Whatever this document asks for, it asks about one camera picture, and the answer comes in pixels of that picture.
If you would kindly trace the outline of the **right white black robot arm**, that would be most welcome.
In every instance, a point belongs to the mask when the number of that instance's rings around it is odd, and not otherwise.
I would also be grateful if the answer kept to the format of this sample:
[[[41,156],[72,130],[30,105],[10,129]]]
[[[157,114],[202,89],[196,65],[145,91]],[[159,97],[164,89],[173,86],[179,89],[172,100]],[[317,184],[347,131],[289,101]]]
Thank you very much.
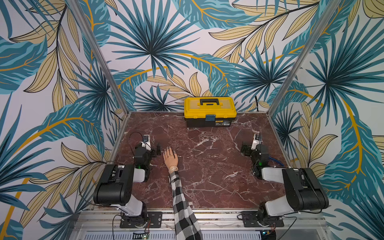
[[[246,227],[283,227],[283,216],[313,211],[315,214],[329,207],[329,199],[314,171],[310,168],[285,168],[269,166],[272,159],[268,147],[243,144],[241,153],[250,157],[253,175],[263,181],[284,185],[285,195],[262,202],[257,212],[241,213]]]

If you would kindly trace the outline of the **checkered sleeve mannequin forearm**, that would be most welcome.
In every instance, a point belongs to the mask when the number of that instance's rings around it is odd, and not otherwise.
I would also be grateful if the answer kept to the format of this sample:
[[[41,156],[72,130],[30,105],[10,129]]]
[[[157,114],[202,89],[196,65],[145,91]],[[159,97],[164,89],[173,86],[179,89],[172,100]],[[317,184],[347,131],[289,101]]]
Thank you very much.
[[[186,201],[178,171],[170,174],[173,194],[173,210],[177,240],[202,240],[203,234],[198,220]]]

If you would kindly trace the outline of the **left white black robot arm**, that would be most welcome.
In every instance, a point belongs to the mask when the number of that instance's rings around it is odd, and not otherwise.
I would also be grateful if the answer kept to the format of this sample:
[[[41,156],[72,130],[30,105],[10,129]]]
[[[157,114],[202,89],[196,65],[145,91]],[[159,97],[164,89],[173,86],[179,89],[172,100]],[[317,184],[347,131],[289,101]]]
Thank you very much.
[[[152,158],[161,154],[161,147],[152,150],[146,143],[136,147],[134,163],[129,165],[107,165],[93,194],[95,205],[113,207],[120,211],[122,229],[158,228],[161,212],[149,214],[146,204],[132,193],[134,183],[147,182],[151,173]]]

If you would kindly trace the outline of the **mannequin hand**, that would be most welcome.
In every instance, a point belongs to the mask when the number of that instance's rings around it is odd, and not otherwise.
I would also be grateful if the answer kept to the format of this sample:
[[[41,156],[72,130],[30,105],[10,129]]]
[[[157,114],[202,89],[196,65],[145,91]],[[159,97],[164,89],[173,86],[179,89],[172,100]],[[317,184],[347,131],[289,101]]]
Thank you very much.
[[[170,173],[178,169],[179,158],[171,147],[166,147],[163,152],[164,163]]]

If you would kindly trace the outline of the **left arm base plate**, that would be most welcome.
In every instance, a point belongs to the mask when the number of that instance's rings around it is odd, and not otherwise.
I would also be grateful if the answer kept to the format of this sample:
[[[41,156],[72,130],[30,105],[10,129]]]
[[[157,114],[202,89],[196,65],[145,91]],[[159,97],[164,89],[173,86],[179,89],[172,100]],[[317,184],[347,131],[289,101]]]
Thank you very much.
[[[162,212],[146,212],[137,217],[128,217],[123,215],[120,228],[121,229],[141,229],[150,228],[158,229],[162,224]]]

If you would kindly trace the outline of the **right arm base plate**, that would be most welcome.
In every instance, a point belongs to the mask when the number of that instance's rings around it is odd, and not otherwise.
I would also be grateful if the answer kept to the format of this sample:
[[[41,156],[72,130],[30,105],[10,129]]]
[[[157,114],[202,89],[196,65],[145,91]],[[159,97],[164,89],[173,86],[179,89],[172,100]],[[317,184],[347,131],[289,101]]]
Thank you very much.
[[[271,217],[258,211],[242,211],[238,215],[238,219],[243,221],[245,228],[282,228],[285,226],[282,217]]]

